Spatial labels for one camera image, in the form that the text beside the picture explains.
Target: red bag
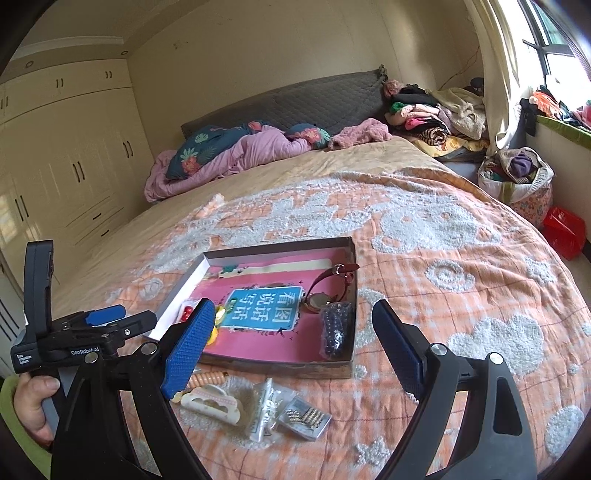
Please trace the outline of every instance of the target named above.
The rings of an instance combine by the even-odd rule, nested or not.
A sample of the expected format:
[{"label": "red bag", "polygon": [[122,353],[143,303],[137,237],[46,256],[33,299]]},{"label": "red bag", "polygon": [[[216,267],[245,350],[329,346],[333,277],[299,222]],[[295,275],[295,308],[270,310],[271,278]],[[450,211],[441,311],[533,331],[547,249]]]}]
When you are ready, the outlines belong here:
[{"label": "red bag", "polygon": [[542,234],[554,250],[572,260],[585,245],[585,222],[568,210],[552,207],[544,218]]}]

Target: white wardrobe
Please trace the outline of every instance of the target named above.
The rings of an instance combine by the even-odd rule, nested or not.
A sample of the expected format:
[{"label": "white wardrobe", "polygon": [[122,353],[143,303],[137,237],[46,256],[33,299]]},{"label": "white wardrobe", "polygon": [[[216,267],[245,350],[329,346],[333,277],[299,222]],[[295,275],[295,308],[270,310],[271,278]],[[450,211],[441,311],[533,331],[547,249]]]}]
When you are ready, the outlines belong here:
[{"label": "white wardrobe", "polygon": [[54,281],[148,207],[153,164],[125,60],[0,85],[0,249],[22,287],[25,246],[54,239]]}]

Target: ceiling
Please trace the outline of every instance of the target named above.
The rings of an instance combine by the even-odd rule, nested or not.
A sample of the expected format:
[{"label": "ceiling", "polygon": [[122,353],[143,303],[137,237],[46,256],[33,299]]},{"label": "ceiling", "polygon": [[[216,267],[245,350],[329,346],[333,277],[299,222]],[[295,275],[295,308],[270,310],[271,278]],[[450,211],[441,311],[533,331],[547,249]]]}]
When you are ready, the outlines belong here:
[{"label": "ceiling", "polygon": [[57,64],[128,57],[207,1],[57,0],[24,38],[0,83]]}]

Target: white hair claw clip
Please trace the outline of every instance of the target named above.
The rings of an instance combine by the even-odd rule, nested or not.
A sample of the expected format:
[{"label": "white hair claw clip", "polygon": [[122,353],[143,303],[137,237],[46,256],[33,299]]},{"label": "white hair claw clip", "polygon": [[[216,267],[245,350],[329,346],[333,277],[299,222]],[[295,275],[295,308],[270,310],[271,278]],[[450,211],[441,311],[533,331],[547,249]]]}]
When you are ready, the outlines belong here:
[{"label": "white hair claw clip", "polygon": [[236,425],[240,420],[242,404],[228,395],[217,385],[204,385],[194,388],[181,398],[181,406],[208,417]]}]

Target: window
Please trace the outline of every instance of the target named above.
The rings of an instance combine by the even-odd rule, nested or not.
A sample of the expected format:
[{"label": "window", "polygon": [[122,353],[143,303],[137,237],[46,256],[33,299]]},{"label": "window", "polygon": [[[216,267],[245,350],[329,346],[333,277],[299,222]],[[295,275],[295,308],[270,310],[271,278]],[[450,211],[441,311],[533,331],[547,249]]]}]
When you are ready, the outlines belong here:
[{"label": "window", "polygon": [[557,26],[531,0],[518,0],[530,26],[546,86],[557,100],[574,110],[591,99],[591,82]]}]

